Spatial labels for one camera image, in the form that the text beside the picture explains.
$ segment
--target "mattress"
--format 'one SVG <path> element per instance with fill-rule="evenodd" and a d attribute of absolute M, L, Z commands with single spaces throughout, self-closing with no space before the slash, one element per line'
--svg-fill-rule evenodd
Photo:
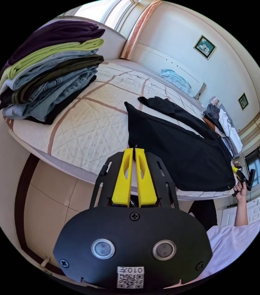
<path fill-rule="evenodd" d="M 128 115 L 124 102 L 150 115 L 193 131 L 189 126 L 142 105 L 139 96 L 168 98 L 202 120 L 195 99 L 160 82 L 154 73 L 137 70 L 137 65 L 118 61 L 102 63 L 96 80 L 55 119 L 52 125 L 27 120 L 9 120 L 14 138 L 29 145 L 35 153 L 61 170 L 87 182 L 95 183 L 98 173 L 113 154 L 128 147 Z M 136 173 L 135 162 L 133 173 Z M 132 193 L 137 194 L 136 177 L 132 177 Z M 179 199 L 211 199 L 229 196 L 224 192 L 177 190 Z"/>

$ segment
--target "screw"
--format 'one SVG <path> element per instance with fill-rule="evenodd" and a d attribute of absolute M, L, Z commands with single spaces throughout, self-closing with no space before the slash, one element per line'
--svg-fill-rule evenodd
<path fill-rule="evenodd" d="M 204 267 L 204 262 L 198 263 L 198 265 L 195 267 L 196 270 L 201 270 Z"/>
<path fill-rule="evenodd" d="M 133 221 L 137 221 L 139 219 L 140 215 L 136 212 L 133 212 L 130 214 L 130 219 Z"/>
<path fill-rule="evenodd" d="M 60 264 L 64 268 L 68 268 L 69 267 L 69 263 L 65 259 L 61 259 L 60 260 Z"/>

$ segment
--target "framed picture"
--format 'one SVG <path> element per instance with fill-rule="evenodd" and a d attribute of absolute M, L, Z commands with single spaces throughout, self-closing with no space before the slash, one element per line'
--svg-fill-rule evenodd
<path fill-rule="evenodd" d="M 202 35 L 194 46 L 194 49 L 208 59 L 216 49 L 216 46 Z"/>
<path fill-rule="evenodd" d="M 241 96 L 238 102 L 240 103 L 242 110 L 249 104 L 245 93 Z"/>

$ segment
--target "white quilted bedspread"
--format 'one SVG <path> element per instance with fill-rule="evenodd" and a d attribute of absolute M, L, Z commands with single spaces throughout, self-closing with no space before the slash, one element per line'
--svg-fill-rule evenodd
<path fill-rule="evenodd" d="M 104 62 L 97 79 L 55 119 L 52 125 L 14 120 L 13 132 L 32 147 L 59 160 L 98 174 L 108 157 L 128 146 L 128 118 L 124 102 L 187 130 L 189 126 L 143 106 L 137 98 L 168 98 L 194 116 L 201 112 L 162 83 L 114 63 Z M 231 191 L 181 192 L 183 196 L 220 196 Z"/>

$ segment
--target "bed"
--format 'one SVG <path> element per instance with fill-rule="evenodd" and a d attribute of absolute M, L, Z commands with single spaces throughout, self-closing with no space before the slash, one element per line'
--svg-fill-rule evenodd
<path fill-rule="evenodd" d="M 174 71 L 190 84 L 192 92 L 191 96 L 196 97 L 197 99 L 206 88 L 203 79 L 191 69 L 187 68 L 178 60 L 149 46 L 137 44 L 131 60 L 151 69 L 156 75 L 159 75 L 162 69 L 170 69 Z"/>
<path fill-rule="evenodd" d="M 168 98 L 202 120 L 197 100 L 165 81 L 158 73 L 134 62 L 110 60 L 98 68 L 97 79 L 65 108 L 52 125 L 5 118 L 9 132 L 41 160 L 76 178 L 95 183 L 106 159 L 128 147 L 128 117 L 124 102 L 198 134 L 189 126 L 142 105 L 137 97 Z M 133 173 L 136 173 L 134 162 Z M 136 177 L 131 192 L 137 195 Z M 179 200 L 213 199 L 224 192 L 177 190 Z"/>

